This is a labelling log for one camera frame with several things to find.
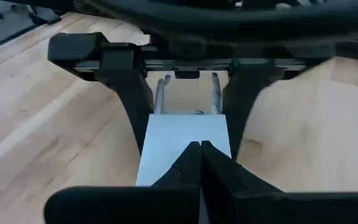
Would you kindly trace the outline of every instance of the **black plastic bracket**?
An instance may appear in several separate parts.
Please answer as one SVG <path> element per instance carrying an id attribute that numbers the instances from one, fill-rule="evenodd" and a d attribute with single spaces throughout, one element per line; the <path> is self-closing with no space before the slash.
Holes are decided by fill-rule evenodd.
<path id="1" fill-rule="evenodd" d="M 43 7 L 34 7 L 31 6 L 31 12 L 29 13 L 29 17 L 32 22 L 37 25 L 43 24 L 54 24 L 56 22 L 61 21 L 61 18 L 58 14 L 56 14 L 52 9 L 47 9 Z"/>
<path id="2" fill-rule="evenodd" d="M 92 34 L 58 33 L 49 40 L 48 60 L 78 78 L 96 82 L 94 72 L 78 72 L 73 69 L 73 66 L 82 60 L 100 60 L 102 45 L 108 43 L 109 41 L 101 32 Z"/>
<path id="3" fill-rule="evenodd" d="M 201 161 L 201 185 L 211 224 L 273 223 L 267 222 L 273 221 L 271 206 L 263 199 L 254 199 L 281 190 L 244 169 L 209 141 L 201 143 Z M 240 198 L 249 200 L 242 203 Z"/>
<path id="4" fill-rule="evenodd" d="M 46 224 L 198 224 L 201 149 L 192 142 L 150 187 L 72 187 L 45 205 Z"/>
<path id="5" fill-rule="evenodd" d="M 136 143 L 142 154 L 147 123 L 153 113 L 153 92 L 145 79 L 144 64 L 139 48 L 134 44 L 110 44 L 114 50 L 104 50 L 97 81 L 114 90 L 121 99 L 131 122 Z"/>

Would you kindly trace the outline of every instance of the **metal rod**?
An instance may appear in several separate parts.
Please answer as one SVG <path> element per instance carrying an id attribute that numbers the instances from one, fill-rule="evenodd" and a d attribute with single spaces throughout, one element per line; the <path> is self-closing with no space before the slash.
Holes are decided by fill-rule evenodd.
<path id="1" fill-rule="evenodd" d="M 261 65 L 268 63 L 265 58 L 239 58 L 240 65 Z M 295 59 L 275 59 L 275 66 L 285 70 L 297 71 L 306 67 L 305 63 Z M 94 72 L 100 67 L 97 60 L 81 61 L 73 66 L 77 72 Z M 145 60 L 147 71 L 226 71 L 232 67 L 232 59 L 212 60 Z"/>
<path id="2" fill-rule="evenodd" d="M 155 92 L 155 104 L 154 104 L 154 113 L 162 114 L 163 113 L 163 104 L 164 104 L 164 90 L 165 86 L 168 85 L 171 80 L 171 75 L 166 75 L 165 78 L 160 78 L 157 84 L 157 91 Z"/>
<path id="3" fill-rule="evenodd" d="M 211 102 L 211 114 L 221 114 L 221 85 L 219 83 L 218 74 L 216 72 L 212 73 L 212 102 Z"/>
<path id="4" fill-rule="evenodd" d="M 31 5 L 26 5 L 27 10 L 29 10 L 29 12 L 33 13 L 33 14 L 37 14 L 37 10 L 35 9 L 34 6 Z"/>

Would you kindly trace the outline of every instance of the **wood grain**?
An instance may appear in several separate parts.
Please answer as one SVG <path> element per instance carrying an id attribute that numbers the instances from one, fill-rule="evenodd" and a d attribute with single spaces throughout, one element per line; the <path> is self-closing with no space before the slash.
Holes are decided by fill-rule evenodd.
<path id="1" fill-rule="evenodd" d="M 117 95 L 46 60 L 48 39 L 57 32 L 97 31 L 112 42 L 149 39 L 126 22 L 68 14 L 0 46 L 0 223 L 43 223 L 46 199 L 65 187 L 134 184 L 140 158 Z M 358 88 L 357 60 L 336 58 L 311 73 L 327 71 L 331 80 Z M 164 75 L 149 74 L 153 90 Z M 219 78 L 224 86 L 226 74 Z M 211 82 L 205 73 L 197 81 L 173 80 L 167 108 L 208 111 Z"/>
<path id="2" fill-rule="evenodd" d="M 244 167 L 285 191 L 358 191 L 358 86 L 331 81 L 335 68 L 330 61 L 260 93 Z"/>

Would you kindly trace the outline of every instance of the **wooden table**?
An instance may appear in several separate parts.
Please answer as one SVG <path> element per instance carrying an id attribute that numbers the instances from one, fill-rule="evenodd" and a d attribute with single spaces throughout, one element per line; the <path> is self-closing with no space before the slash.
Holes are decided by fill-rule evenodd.
<path id="1" fill-rule="evenodd" d="M 111 42 L 145 44 L 131 24 L 67 14 L 0 46 L 0 223 L 43 223 L 46 199 L 72 185 L 133 185 L 139 165 L 135 139 L 117 95 L 84 82 L 47 61 L 48 39 L 57 32 L 103 32 Z M 333 77 L 358 86 L 358 61 L 337 58 Z M 150 74 L 153 90 L 164 73 Z M 227 82 L 219 74 L 221 84 Z M 181 86 L 191 91 L 181 91 Z M 208 110 L 209 75 L 175 80 L 171 110 Z"/>

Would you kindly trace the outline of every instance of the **gray floor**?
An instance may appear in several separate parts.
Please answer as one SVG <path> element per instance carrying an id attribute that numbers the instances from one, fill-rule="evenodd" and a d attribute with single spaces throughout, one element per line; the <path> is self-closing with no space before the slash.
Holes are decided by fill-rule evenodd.
<path id="1" fill-rule="evenodd" d="M 35 27 L 25 5 L 16 4 L 16 10 L 12 10 L 11 5 L 13 3 L 0 1 L 0 13 L 4 16 L 0 19 L 0 43 Z"/>

